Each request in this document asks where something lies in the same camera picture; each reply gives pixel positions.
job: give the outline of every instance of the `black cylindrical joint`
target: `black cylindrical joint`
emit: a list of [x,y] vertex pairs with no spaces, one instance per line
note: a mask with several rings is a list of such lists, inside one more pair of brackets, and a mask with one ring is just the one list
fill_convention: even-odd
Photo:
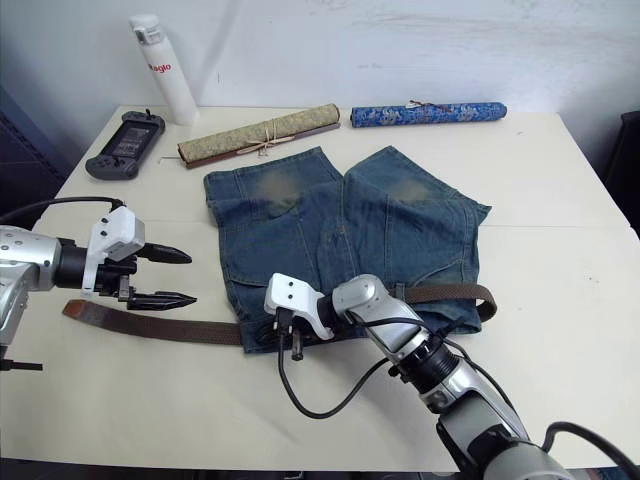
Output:
[[346,320],[341,320],[338,317],[335,308],[333,308],[331,295],[319,298],[316,306],[318,308],[318,316],[322,319],[322,324],[331,328],[334,333],[349,327],[349,323]]
[[60,288],[82,288],[87,249],[75,245],[62,245],[60,263],[53,283]]
[[459,361],[440,338],[431,337],[403,358],[397,367],[402,379],[411,382],[422,394],[447,378]]

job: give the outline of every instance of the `black game controller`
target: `black game controller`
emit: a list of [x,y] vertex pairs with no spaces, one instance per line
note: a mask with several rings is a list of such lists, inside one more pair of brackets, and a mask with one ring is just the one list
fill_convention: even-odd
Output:
[[130,180],[138,175],[138,167],[164,132],[164,120],[143,112],[122,115],[122,125],[111,137],[100,155],[85,164],[87,172],[100,180]]

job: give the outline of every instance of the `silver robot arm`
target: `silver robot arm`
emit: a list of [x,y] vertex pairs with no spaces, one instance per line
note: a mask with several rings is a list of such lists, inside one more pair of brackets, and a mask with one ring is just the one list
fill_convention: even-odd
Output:
[[[411,383],[427,408],[439,415],[437,433],[467,477],[573,479],[529,440],[516,412],[476,370],[424,328],[411,307],[389,295],[379,278],[361,275],[339,285],[329,297],[321,297],[305,282],[275,274],[265,310],[289,310],[309,322],[323,339],[332,338],[327,326],[332,322],[347,321],[364,327],[393,364],[389,373]],[[327,300],[333,307],[328,316]],[[318,313],[321,303],[325,304],[325,318]],[[294,336],[296,349],[300,347]]]
[[0,370],[42,369],[39,364],[4,358],[29,292],[54,286],[79,289],[85,298],[98,292],[127,302],[131,310],[166,310],[196,301],[177,292],[137,293],[129,285],[129,276],[137,271],[137,257],[152,262],[191,262],[180,250],[146,243],[144,224],[124,206],[95,223],[87,248],[76,246],[73,240],[0,225]]

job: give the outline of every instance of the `floor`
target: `floor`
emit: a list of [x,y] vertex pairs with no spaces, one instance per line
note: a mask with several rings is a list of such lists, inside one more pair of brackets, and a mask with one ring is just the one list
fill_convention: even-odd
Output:
[[[571,470],[576,480],[623,480],[617,468]],[[463,480],[427,472],[263,472],[105,467],[1,459],[3,480]]]

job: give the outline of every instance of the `belt loop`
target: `belt loop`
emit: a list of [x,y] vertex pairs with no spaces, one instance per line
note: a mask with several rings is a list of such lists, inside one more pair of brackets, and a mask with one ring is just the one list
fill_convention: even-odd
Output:
[[396,288],[394,291],[395,297],[402,300],[404,302],[404,283],[397,282]]

